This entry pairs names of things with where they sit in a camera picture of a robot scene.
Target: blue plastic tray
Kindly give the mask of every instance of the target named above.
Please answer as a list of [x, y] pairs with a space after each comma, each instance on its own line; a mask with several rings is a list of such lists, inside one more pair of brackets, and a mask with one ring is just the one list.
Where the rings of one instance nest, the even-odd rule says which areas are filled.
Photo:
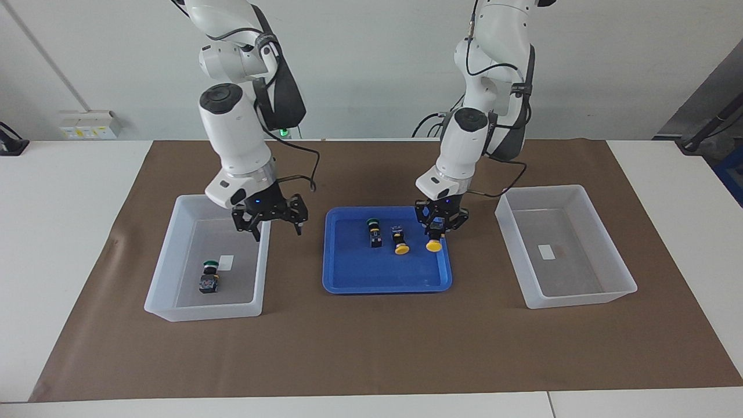
[[[366, 220], [380, 221], [382, 246], [369, 244]], [[395, 254], [390, 228], [402, 225], [410, 252]], [[445, 240], [438, 253], [426, 250], [428, 237], [407, 206], [335, 208], [325, 218], [322, 285], [330, 293], [443, 292], [452, 285]]]

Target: wall socket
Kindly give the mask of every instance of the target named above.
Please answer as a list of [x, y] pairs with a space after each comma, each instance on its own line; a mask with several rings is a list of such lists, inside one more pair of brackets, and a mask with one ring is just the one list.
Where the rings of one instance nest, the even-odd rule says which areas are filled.
[[121, 125], [111, 112], [63, 112], [59, 124], [65, 139], [117, 139]]

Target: yellow cap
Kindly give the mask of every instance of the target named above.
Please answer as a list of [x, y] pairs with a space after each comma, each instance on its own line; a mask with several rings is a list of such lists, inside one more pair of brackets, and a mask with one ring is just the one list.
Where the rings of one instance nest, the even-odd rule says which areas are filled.
[[432, 253], [438, 253], [441, 251], [441, 241], [431, 239], [428, 244], [426, 244], [426, 250], [431, 251]]
[[397, 255], [408, 254], [408, 251], [410, 251], [410, 247], [405, 244], [400, 244], [395, 247], [395, 254]]

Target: empty plastic bin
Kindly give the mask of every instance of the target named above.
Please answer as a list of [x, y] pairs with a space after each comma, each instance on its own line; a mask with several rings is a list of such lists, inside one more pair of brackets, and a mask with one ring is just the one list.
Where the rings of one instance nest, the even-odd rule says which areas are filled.
[[[144, 309], [168, 321], [260, 315], [269, 236], [270, 222], [262, 223], [258, 243], [206, 196], [179, 196]], [[207, 260], [220, 261], [218, 288], [202, 294], [198, 281]]]
[[511, 189], [496, 218], [529, 308], [605, 303], [637, 291], [582, 186]]

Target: black stand base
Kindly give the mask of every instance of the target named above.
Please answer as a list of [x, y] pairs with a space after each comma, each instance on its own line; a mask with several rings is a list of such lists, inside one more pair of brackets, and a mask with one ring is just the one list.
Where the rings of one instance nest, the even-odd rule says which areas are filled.
[[17, 141], [18, 144], [21, 146], [18, 147], [15, 151], [5, 151], [4, 149], [0, 148], [0, 157], [17, 157], [23, 153], [23, 151], [28, 147], [28, 140], [21, 139]]

